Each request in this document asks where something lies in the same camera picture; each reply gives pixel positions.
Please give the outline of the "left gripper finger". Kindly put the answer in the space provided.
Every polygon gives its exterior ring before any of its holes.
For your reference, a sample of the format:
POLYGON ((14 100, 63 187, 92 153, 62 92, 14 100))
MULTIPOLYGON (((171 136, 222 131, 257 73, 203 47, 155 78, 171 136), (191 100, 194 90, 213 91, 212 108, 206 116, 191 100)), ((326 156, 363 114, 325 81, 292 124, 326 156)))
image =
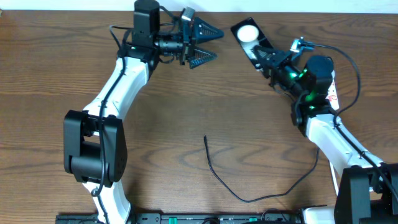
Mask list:
POLYGON ((217 54, 199 47, 194 47, 188 57, 190 69, 194 69, 217 58, 217 54))
POLYGON ((224 32, 222 30, 211 26, 199 17, 194 18, 193 38, 196 44, 202 44, 222 37, 224 37, 224 32))

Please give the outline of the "black flip smartphone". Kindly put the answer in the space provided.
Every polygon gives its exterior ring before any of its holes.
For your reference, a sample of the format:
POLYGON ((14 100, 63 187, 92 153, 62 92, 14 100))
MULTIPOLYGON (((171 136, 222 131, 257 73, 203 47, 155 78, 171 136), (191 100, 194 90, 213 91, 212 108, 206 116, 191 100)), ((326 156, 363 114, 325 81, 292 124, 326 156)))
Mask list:
POLYGON ((254 47, 259 45, 261 47, 273 48, 273 46, 255 20, 252 17, 248 17, 233 25, 230 30, 254 68, 257 71, 263 71, 261 64, 254 54, 254 47))

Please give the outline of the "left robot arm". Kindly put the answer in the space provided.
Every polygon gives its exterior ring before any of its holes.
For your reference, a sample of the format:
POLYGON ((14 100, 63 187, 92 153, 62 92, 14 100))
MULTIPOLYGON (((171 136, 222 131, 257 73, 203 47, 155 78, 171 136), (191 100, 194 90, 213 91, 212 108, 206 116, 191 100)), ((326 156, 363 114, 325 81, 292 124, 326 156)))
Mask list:
POLYGON ((89 191, 93 215, 59 215, 57 223, 133 223, 134 212, 123 189, 127 164, 124 119, 140 89, 159 63, 178 60, 196 68, 216 58, 200 44, 224 36, 186 7, 161 23, 165 11, 157 1, 136 1, 132 27, 124 27, 110 78, 81 111, 63 121, 64 168, 89 191))

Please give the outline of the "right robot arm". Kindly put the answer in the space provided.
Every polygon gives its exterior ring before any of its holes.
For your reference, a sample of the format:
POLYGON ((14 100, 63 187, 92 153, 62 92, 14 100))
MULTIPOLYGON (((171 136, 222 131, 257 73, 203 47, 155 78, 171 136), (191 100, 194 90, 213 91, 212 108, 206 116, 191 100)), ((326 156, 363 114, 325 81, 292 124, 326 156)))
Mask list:
POLYGON ((304 223, 397 223, 397 164, 370 153, 339 117, 330 57, 314 55, 304 68, 294 66, 301 49, 289 52, 257 45, 257 66, 271 85, 294 98, 292 122, 313 142, 341 177, 334 206, 302 210, 304 223))

